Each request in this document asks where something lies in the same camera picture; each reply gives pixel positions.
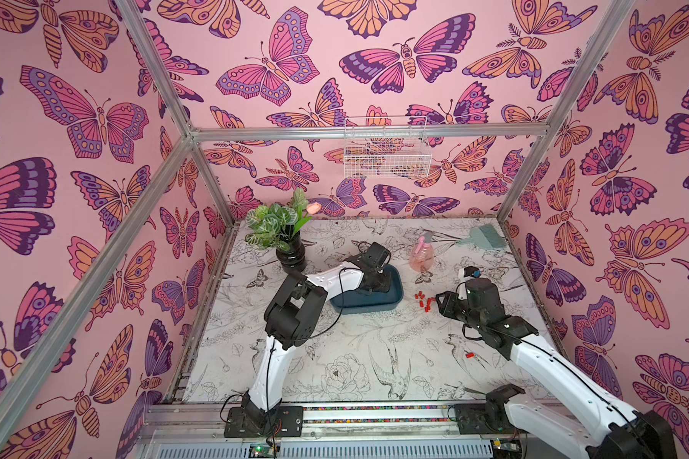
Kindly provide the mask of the teal plastic storage box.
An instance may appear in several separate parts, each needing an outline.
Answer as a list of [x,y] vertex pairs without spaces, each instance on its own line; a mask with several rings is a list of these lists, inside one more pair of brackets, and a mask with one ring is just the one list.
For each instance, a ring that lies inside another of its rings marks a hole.
[[369,292],[354,290],[333,296],[328,302],[337,313],[344,315],[369,314],[393,310],[404,298],[404,288],[400,273],[396,267],[388,264],[384,272],[390,276],[390,288],[387,292]]

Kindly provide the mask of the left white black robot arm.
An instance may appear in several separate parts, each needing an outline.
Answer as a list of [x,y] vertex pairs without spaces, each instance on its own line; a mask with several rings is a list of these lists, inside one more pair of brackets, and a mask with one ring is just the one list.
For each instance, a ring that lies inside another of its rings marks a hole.
[[229,409],[224,436],[298,437],[302,407],[283,407],[282,391],[297,352],[321,334],[316,332],[323,308],[330,302],[339,313],[354,314],[396,306],[403,298],[400,274],[392,265],[371,266],[346,261],[338,267],[304,275],[291,273],[265,313],[267,339],[256,380]]

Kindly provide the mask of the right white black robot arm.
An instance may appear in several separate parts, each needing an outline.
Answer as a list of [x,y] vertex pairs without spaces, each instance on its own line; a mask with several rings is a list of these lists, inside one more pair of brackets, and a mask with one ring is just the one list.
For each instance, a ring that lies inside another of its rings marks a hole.
[[488,392],[483,409],[456,405],[460,428],[483,424],[493,432],[518,430],[538,437],[568,458],[674,458],[671,426],[658,413],[642,413],[620,400],[563,357],[523,317],[508,315],[497,288],[478,279],[462,298],[436,296],[443,317],[478,332],[482,341],[539,382],[568,410],[546,407],[516,384]]

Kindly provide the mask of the pink spray bottle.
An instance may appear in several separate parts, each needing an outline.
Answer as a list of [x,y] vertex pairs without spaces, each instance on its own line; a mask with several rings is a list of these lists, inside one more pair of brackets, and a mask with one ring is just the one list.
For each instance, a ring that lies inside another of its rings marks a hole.
[[417,240],[410,255],[410,267],[417,273],[429,271],[434,265],[432,233],[425,233]]

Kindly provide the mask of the green dustpan brush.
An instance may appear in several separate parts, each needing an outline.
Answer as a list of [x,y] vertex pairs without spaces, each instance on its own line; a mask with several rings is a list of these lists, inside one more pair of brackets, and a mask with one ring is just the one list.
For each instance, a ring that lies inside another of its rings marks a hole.
[[480,250],[495,251],[507,246],[505,238],[490,224],[472,227],[467,237],[459,239],[458,245],[472,245]]

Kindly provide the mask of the green plant in black vase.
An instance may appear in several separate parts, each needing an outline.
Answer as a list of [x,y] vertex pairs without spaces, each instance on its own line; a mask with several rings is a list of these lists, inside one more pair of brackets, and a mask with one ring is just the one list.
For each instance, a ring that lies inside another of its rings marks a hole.
[[245,241],[262,251],[274,250],[285,273],[302,273],[306,259],[300,231],[321,210],[321,204],[309,201],[302,189],[295,189],[288,204],[259,206],[247,213],[250,233]]

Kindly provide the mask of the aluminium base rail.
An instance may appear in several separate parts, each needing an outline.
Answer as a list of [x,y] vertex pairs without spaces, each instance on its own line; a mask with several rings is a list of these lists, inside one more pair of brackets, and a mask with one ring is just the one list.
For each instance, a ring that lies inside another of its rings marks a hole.
[[522,402],[517,426],[483,403],[296,403],[275,438],[233,434],[223,405],[151,409],[133,458],[580,458],[598,440],[555,401]]

